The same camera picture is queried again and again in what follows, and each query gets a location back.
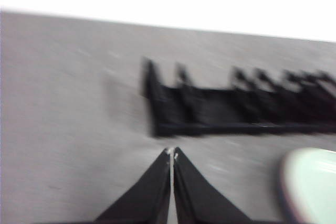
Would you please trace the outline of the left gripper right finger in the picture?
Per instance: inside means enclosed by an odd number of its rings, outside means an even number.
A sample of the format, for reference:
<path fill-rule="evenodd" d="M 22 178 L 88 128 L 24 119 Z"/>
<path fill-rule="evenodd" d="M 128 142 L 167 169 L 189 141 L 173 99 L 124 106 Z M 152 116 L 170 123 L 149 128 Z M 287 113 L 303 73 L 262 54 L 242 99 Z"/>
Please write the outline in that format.
<path fill-rule="evenodd" d="M 174 150 L 173 167 L 178 223 L 252 223 L 206 180 L 179 147 Z"/>

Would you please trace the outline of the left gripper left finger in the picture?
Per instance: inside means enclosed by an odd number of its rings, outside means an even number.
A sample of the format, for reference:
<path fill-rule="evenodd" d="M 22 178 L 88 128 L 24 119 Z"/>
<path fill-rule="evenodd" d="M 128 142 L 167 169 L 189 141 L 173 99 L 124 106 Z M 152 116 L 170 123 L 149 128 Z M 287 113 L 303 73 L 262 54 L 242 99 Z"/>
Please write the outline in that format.
<path fill-rule="evenodd" d="M 171 182 L 165 148 L 139 180 L 96 219 L 96 223 L 167 223 Z"/>

